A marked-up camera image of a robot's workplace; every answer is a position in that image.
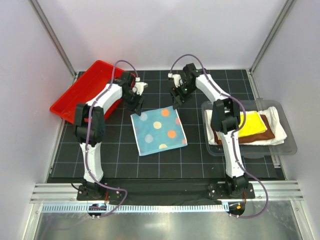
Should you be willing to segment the blue orange patterned towel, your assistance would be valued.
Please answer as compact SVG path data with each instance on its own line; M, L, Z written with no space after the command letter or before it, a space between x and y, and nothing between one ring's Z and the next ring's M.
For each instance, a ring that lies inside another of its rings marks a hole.
M130 116L140 157L188 145L178 111L172 106Z

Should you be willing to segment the white terry towel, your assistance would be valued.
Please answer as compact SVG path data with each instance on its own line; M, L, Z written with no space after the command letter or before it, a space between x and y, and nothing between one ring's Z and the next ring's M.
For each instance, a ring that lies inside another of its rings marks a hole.
M209 143L222 146L222 141L211 126L212 110L205 111L205 125L209 127ZM279 122L278 111L275 107L267 110L246 111L244 127L237 132L240 145L267 146L284 143L287 134Z

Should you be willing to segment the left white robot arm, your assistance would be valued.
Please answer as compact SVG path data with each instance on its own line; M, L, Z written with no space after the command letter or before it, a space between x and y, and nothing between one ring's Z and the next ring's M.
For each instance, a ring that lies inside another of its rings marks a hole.
M102 185L104 172L101 164L101 145L106 132L105 114L117 101L138 116L142 113L146 82L130 72L123 72L105 85L91 100L79 103L75 108L74 134L82 150L84 161L84 179L92 183L88 194L94 200L101 200L106 194Z

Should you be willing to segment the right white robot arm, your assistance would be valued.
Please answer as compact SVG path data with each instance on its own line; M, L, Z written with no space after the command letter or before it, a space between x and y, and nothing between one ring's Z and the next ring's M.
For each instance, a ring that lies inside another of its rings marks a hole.
M206 69L197 69L193 63L183 68L184 77L179 74L168 74L168 80L174 86L169 90L173 108L177 109L186 103L191 94L202 91L212 103L210 127L219 136L226 164L225 192L230 198L237 198L248 188L249 180L241 159L239 146L239 128L241 123L242 104L226 93L207 73Z

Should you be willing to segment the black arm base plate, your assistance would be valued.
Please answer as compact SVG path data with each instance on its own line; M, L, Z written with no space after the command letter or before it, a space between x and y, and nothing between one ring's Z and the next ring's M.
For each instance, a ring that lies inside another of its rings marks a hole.
M253 185L232 186L221 178L106 178L108 188L85 180L75 187L77 200L102 201L112 204L125 198L126 205L205 205L223 200L252 200Z

